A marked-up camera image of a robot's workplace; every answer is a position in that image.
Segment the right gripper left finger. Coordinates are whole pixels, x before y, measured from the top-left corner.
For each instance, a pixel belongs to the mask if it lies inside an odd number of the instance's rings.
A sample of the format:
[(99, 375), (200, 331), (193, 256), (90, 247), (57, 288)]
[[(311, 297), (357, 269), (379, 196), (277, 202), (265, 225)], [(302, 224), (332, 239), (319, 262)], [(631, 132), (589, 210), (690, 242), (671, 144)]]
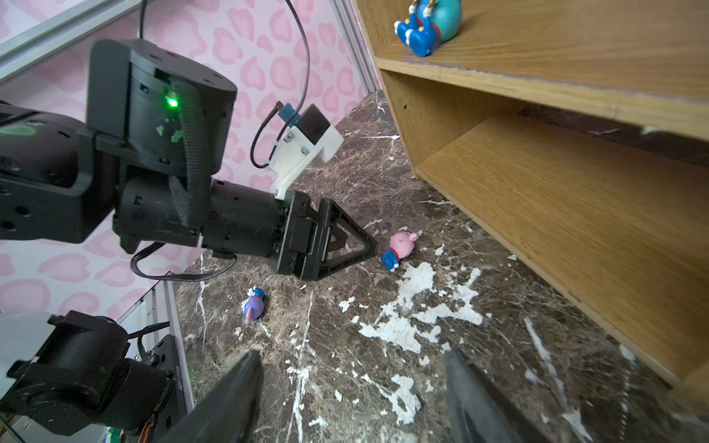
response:
[(250, 442), (260, 413), (264, 371), (258, 350), (250, 350), (196, 408), (160, 441), (167, 443)]

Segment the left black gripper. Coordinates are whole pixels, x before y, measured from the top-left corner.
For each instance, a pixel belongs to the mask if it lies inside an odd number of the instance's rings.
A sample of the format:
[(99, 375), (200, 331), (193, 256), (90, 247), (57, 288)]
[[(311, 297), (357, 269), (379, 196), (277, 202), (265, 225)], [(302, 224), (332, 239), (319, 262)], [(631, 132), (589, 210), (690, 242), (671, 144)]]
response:
[(379, 244), (331, 199), (314, 209), (300, 191), (280, 200), (215, 180), (202, 246), (216, 258), (265, 258), (277, 274), (317, 282), (374, 258)]

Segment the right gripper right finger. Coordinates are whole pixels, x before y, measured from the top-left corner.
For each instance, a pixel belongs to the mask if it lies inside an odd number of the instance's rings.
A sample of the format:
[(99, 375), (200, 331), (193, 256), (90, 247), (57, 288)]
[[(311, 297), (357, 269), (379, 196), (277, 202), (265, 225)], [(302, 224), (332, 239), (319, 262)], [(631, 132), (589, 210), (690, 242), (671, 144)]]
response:
[(548, 439), (457, 348), (446, 354), (453, 442), (547, 442)]

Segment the small purple figure toy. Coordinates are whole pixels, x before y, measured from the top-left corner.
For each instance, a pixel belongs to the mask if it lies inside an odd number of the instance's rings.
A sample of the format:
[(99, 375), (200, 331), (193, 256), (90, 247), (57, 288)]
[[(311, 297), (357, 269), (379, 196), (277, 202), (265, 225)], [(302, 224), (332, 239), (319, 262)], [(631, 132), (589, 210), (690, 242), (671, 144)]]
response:
[(252, 287), (247, 291), (249, 296), (243, 305), (243, 317), (246, 325), (252, 325), (259, 320), (266, 308), (265, 292), (260, 287)]

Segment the blue pink pig figure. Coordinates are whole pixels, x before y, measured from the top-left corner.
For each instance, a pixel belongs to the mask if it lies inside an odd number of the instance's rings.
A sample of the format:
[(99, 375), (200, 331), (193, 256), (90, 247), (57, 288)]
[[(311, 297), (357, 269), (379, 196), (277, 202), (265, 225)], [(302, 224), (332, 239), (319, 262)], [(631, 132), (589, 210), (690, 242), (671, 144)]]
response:
[(390, 272), (395, 272), (401, 261), (410, 256), (415, 250), (415, 242), (419, 240), (419, 233), (400, 232), (389, 241), (388, 249), (382, 254), (380, 261)]

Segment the small teal figure toy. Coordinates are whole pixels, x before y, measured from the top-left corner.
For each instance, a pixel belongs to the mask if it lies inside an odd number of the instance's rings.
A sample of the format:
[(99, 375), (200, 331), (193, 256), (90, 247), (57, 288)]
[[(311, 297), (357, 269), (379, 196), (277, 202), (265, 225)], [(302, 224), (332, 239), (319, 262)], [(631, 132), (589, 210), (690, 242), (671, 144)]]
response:
[(463, 23), (461, 0), (413, 1), (408, 16), (394, 22), (399, 40), (415, 55), (427, 57), (452, 40)]

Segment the wooden three-tier shelf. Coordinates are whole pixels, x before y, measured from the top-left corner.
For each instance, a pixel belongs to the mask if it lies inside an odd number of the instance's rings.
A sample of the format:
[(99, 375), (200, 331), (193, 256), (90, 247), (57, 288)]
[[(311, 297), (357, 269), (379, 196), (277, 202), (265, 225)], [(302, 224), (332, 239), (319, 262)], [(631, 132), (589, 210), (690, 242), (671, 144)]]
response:
[(466, 1), (416, 56), (357, 17), (413, 171), (708, 409), (705, 1)]

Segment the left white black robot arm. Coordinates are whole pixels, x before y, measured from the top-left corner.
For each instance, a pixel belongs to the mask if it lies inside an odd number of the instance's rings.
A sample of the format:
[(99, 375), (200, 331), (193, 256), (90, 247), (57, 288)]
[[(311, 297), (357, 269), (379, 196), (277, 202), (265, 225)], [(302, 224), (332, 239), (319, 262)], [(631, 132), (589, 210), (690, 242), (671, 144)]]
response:
[[(216, 178), (237, 88), (216, 71), (143, 39), (102, 40), (90, 53), (79, 121), (1, 106), (1, 236), (80, 244), (111, 219), (131, 271), (165, 245), (203, 247), (236, 264), (317, 282), (373, 258), (377, 241), (333, 200), (317, 208), (292, 184), (326, 164), (343, 136), (318, 107), (277, 104), (285, 132), (267, 166), (270, 192)], [(91, 425), (140, 442), (249, 442), (264, 373), (247, 352), (195, 408), (183, 373), (157, 353), (129, 357), (155, 326), (127, 332), (108, 317), (4, 312), (1, 409), (55, 435)]]

